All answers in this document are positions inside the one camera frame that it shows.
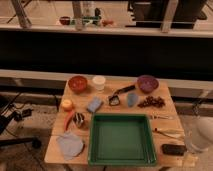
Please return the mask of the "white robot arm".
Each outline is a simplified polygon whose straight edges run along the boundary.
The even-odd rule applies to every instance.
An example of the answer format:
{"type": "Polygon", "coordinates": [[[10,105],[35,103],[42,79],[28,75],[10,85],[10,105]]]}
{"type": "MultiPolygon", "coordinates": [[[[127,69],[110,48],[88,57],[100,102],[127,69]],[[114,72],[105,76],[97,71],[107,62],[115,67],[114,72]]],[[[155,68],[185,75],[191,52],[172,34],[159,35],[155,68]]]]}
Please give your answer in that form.
{"type": "Polygon", "coordinates": [[[213,117],[199,117],[191,134],[184,140],[191,153],[203,153],[213,146],[213,117]]]}

